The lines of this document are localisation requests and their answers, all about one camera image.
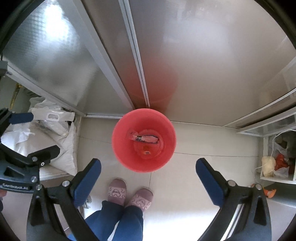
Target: pink slipper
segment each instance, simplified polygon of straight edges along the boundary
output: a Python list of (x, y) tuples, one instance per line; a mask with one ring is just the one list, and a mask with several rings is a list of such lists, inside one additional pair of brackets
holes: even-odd
[(124, 206), (126, 199), (126, 183), (121, 179), (114, 179), (109, 185), (108, 201)]
[(142, 188), (138, 190), (135, 193), (135, 195), (131, 198), (131, 200), (127, 204), (127, 207), (136, 206), (141, 208), (142, 211), (144, 212), (150, 207), (152, 200), (153, 200), (153, 193), (147, 188)]

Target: beige floor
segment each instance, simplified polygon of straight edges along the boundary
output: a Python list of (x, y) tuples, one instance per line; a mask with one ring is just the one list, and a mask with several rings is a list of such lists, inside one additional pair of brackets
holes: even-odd
[(195, 162), (205, 157), (228, 180), (247, 186), (254, 182), (259, 138), (236, 134), (223, 127), (174, 123), (177, 147), (172, 159), (153, 173), (135, 173), (115, 158), (111, 135), (116, 120), (84, 118), (78, 146), (78, 169), (92, 158), (102, 163), (95, 184), (91, 208), (86, 216), (101, 209), (107, 187), (113, 178), (125, 180), (128, 197), (143, 186), (154, 193), (154, 201), (144, 214), (144, 241), (197, 240), (212, 221), (218, 207), (211, 203), (195, 173)]

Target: red bucket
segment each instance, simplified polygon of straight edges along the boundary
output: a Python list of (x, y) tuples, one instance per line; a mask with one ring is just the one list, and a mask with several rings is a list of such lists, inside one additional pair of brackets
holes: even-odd
[[(156, 144), (130, 139), (132, 133), (158, 137)], [(176, 148), (176, 133), (163, 114), (137, 109), (124, 115), (112, 134), (112, 147), (118, 161), (135, 172), (152, 172), (163, 167)]]

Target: screw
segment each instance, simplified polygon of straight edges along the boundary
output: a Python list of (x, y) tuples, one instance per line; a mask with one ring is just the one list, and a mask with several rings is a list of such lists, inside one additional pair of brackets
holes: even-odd
[(35, 182), (37, 182), (37, 180), (38, 180), (38, 179), (37, 179), (36, 176), (32, 176), (32, 177), (31, 177), (31, 182), (35, 183)]
[(258, 189), (258, 190), (261, 190), (262, 189), (262, 186), (260, 184), (256, 184), (255, 187)]
[(37, 184), (37, 185), (36, 185), (36, 190), (39, 191), (39, 190), (41, 190), (41, 188), (42, 188), (42, 184)]
[(231, 187), (234, 187), (236, 185), (235, 181), (233, 181), (233, 180), (229, 180), (227, 183)]
[(62, 183), (63, 187), (67, 187), (69, 185), (70, 185), (70, 181), (68, 181), (68, 180), (63, 181), (63, 183)]

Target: pants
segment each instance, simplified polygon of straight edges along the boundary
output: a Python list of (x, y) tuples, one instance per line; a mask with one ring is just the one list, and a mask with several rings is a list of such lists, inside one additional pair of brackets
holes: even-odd
[[(124, 208), (116, 203), (103, 201), (102, 209), (85, 221), (100, 241), (108, 240), (118, 221), (112, 241), (143, 240), (143, 212), (136, 206)], [(68, 238), (76, 241), (72, 234)]]

